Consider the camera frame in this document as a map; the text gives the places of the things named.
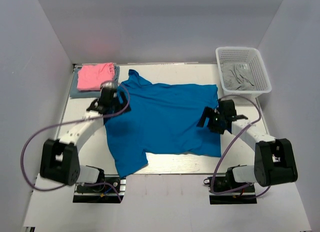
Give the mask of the blue t shirt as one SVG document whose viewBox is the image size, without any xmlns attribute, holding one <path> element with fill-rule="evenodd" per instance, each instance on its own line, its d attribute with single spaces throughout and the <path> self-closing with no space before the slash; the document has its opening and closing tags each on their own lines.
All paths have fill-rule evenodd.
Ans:
<svg viewBox="0 0 320 232">
<path fill-rule="evenodd" d="M 153 84 L 130 69 L 122 86 L 130 95 L 131 110 L 104 121 L 120 177 L 145 167 L 147 153 L 221 156 L 220 135 L 197 126 L 206 107 L 218 106 L 215 84 Z"/>
</svg>

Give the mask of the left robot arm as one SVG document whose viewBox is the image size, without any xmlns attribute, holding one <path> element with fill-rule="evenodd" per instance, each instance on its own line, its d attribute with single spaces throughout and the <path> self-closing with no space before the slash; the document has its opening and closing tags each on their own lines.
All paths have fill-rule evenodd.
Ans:
<svg viewBox="0 0 320 232">
<path fill-rule="evenodd" d="M 130 94 L 127 89 L 103 88 L 100 97 L 93 100 L 80 120 L 57 139 L 47 139 L 43 144 L 40 176 L 66 186 L 102 183 L 103 170 L 80 165 L 79 152 L 84 144 L 99 130 L 105 119 L 130 112 Z"/>
</svg>

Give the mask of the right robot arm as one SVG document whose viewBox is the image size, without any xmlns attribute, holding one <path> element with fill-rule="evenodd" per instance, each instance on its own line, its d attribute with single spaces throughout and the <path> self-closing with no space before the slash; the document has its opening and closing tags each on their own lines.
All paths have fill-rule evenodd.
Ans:
<svg viewBox="0 0 320 232">
<path fill-rule="evenodd" d="M 237 113 L 232 99 L 219 99 L 217 108 L 205 107 L 197 126 L 220 135 L 228 131 L 234 135 L 232 143 L 240 139 L 254 152 L 253 165 L 229 167 L 221 182 L 215 176 L 208 179 L 213 194 L 236 192 L 255 183 L 270 187 L 298 180 L 292 143 L 258 130 L 254 121 Z"/>
</svg>

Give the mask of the pink folded t shirt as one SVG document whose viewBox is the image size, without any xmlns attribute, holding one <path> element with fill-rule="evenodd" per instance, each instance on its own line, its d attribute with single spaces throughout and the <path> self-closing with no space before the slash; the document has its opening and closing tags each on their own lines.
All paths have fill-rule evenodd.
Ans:
<svg viewBox="0 0 320 232">
<path fill-rule="evenodd" d="M 99 91 L 102 83 L 114 79 L 115 66 L 111 62 L 83 65 L 77 74 L 79 91 Z"/>
</svg>

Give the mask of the grey-blue folded t shirt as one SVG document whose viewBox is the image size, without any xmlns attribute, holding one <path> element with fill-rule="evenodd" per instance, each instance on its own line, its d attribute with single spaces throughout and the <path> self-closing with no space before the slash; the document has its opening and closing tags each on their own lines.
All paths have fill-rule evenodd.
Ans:
<svg viewBox="0 0 320 232">
<path fill-rule="evenodd" d="M 98 69 L 101 64 L 86 64 L 82 67 L 75 67 L 73 70 L 73 78 L 69 90 L 69 97 L 71 99 L 86 99 L 86 98 L 99 98 L 101 96 L 101 88 L 98 86 L 97 90 L 79 90 L 78 89 L 78 73 L 81 69 Z"/>
</svg>

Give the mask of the grey t shirt in basket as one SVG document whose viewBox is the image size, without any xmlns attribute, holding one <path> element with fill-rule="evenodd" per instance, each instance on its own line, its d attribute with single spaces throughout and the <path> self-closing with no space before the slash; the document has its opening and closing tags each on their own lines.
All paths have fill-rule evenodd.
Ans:
<svg viewBox="0 0 320 232">
<path fill-rule="evenodd" d="M 230 91 L 255 91 L 251 70 L 241 64 L 223 63 L 221 66 L 224 87 Z"/>
</svg>

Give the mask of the white plastic basket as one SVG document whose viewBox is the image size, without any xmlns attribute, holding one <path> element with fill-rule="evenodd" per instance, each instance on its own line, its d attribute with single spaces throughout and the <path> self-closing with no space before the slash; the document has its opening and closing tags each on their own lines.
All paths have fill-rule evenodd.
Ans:
<svg viewBox="0 0 320 232">
<path fill-rule="evenodd" d="M 260 52 L 252 47 L 223 46 L 215 50 L 220 83 L 224 95 L 242 95 L 257 98 L 271 92 L 272 86 Z M 221 65 L 223 63 L 240 64 L 248 67 L 253 75 L 256 90 L 228 90 L 225 88 Z"/>
</svg>

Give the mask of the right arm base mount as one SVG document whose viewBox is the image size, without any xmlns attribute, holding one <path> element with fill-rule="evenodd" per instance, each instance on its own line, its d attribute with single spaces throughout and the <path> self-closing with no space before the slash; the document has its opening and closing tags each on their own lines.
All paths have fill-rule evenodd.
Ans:
<svg viewBox="0 0 320 232">
<path fill-rule="evenodd" d="M 256 190 L 253 184 L 229 183 L 227 177 L 218 175 L 213 183 L 211 192 L 212 177 L 203 180 L 203 184 L 209 188 L 210 205 L 254 205 L 257 204 Z"/>
</svg>

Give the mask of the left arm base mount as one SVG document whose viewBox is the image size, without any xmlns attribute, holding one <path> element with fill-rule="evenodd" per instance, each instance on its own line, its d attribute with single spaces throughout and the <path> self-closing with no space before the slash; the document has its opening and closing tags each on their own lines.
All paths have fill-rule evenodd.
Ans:
<svg viewBox="0 0 320 232">
<path fill-rule="evenodd" d="M 105 175 L 97 186 L 76 185 L 73 203 L 80 204 L 120 204 L 125 195 L 126 177 Z"/>
</svg>

